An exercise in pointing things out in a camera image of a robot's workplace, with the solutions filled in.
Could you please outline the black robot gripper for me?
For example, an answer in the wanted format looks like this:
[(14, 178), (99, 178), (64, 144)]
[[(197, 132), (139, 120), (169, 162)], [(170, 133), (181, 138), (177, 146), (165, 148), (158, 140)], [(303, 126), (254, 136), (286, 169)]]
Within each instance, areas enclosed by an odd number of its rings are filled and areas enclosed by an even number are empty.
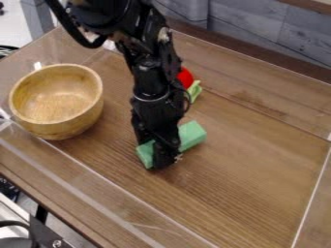
[[(183, 71), (178, 66), (171, 73)], [(133, 126), (139, 144), (155, 140), (153, 166), (165, 169), (174, 165), (181, 151), (179, 122), (186, 113), (186, 89), (177, 77), (167, 79), (159, 62), (143, 61), (133, 66), (135, 79)]]

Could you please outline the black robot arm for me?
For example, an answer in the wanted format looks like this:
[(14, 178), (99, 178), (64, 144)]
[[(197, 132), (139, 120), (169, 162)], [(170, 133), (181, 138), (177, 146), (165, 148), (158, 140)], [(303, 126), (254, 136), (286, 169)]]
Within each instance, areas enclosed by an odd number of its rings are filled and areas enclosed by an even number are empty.
[(177, 163), (179, 123), (190, 108), (178, 79), (183, 70), (173, 31), (151, 0), (46, 0), (71, 38), (87, 48), (114, 41), (134, 76), (133, 126), (138, 143), (153, 143), (151, 164)]

